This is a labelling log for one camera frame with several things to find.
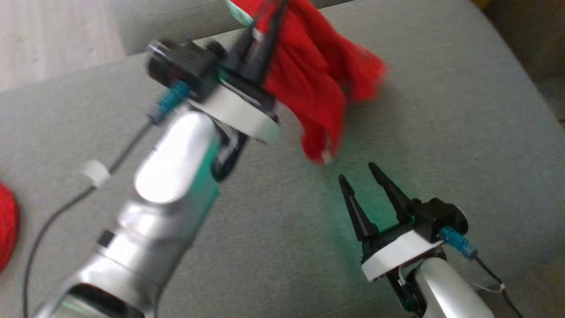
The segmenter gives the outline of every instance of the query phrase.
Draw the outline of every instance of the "red garment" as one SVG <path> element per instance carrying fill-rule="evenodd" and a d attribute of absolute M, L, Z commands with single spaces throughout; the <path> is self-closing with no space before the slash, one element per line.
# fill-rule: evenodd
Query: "red garment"
<path fill-rule="evenodd" d="M 263 0 L 232 2 L 251 16 L 263 4 Z M 267 12 L 277 5 L 278 1 L 271 1 Z M 258 30 L 267 31 L 268 19 L 256 23 Z M 347 99 L 372 99 L 384 72 L 377 56 L 339 35 L 310 0 L 287 1 L 266 89 L 302 124 L 302 148 L 311 161 L 323 164 L 327 154 L 336 155 Z"/>
<path fill-rule="evenodd" d="M 0 273 L 8 264 L 18 234 L 18 207 L 14 195 L 0 183 Z"/>

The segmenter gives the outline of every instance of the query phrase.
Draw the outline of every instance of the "red round object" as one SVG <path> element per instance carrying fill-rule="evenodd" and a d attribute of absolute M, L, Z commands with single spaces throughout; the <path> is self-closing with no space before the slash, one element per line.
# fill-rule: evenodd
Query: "red round object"
<path fill-rule="evenodd" d="M 18 206 L 12 191 L 0 183 L 0 273 L 4 270 L 16 245 Z"/>

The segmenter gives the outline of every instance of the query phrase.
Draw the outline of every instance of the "red cloth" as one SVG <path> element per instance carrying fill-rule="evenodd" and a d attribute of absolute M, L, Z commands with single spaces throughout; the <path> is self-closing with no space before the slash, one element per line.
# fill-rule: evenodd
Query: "red cloth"
<path fill-rule="evenodd" d="M 14 195 L 0 183 L 0 273 L 8 264 L 18 234 L 18 207 Z"/>
<path fill-rule="evenodd" d="M 263 0 L 232 2 L 251 16 L 263 4 Z M 377 56 L 339 35 L 310 0 L 287 3 L 266 89 L 302 124 L 306 156 L 323 164 L 324 153 L 333 157 L 340 146 L 347 100 L 372 99 L 385 66 Z M 267 12 L 276 6 L 278 1 L 271 1 Z M 256 23 L 260 31 L 268 29 L 268 19 Z"/>

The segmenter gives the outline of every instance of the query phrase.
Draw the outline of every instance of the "gray fabric surface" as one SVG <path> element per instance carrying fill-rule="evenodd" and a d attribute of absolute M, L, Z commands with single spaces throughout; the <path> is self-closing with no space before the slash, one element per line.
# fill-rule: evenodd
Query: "gray fabric surface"
<path fill-rule="evenodd" d="M 365 281 L 337 182 L 345 173 L 370 217 L 390 225 L 393 210 L 369 161 L 408 195 L 462 208 L 469 240 L 504 279 L 563 253 L 565 134 L 472 3 L 363 0 L 323 13 L 388 64 L 378 99 L 348 111 L 340 156 L 325 167 L 304 158 L 301 128 L 280 109 L 279 140 L 251 143 L 222 184 L 163 295 L 162 315 L 404 316 L 387 282 Z M 19 317 L 31 242 L 49 213 L 88 185 L 80 166 L 90 158 L 109 164 L 164 91 L 144 63 L 138 55 L 0 95 L 0 179 L 17 194 L 23 220 L 0 275 L 0 316 Z M 107 186 L 48 233 L 32 308 L 89 255 L 161 133 L 153 131 Z M 466 279 L 491 282 L 447 251 Z"/>
<path fill-rule="evenodd" d="M 318 8 L 349 0 L 312 0 Z M 143 52 L 149 42 L 166 37 L 177 42 L 240 28 L 226 0 L 112 0 L 118 31 L 128 55 Z"/>

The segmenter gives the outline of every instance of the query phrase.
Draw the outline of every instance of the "yellow object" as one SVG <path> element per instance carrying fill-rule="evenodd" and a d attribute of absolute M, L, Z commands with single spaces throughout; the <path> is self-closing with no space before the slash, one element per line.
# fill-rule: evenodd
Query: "yellow object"
<path fill-rule="evenodd" d="M 475 5 L 476 5 L 477 7 L 479 7 L 479 9 L 481 9 L 481 10 L 484 9 L 484 8 L 486 8 L 486 6 L 489 5 L 490 1 L 491 1 L 491 0 L 473 0 L 473 2 L 475 3 Z"/>

